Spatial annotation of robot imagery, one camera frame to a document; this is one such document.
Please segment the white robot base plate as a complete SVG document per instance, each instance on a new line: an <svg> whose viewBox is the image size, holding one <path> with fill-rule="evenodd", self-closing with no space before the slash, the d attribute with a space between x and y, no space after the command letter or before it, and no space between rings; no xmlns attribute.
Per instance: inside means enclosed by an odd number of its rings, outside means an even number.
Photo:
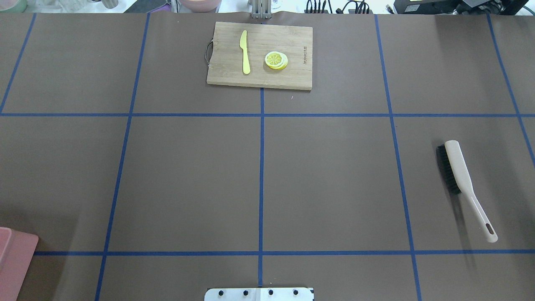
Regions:
<svg viewBox="0 0 535 301"><path fill-rule="evenodd" d="M205 301L314 301L313 289L279 288L213 288L207 290Z"/></svg>

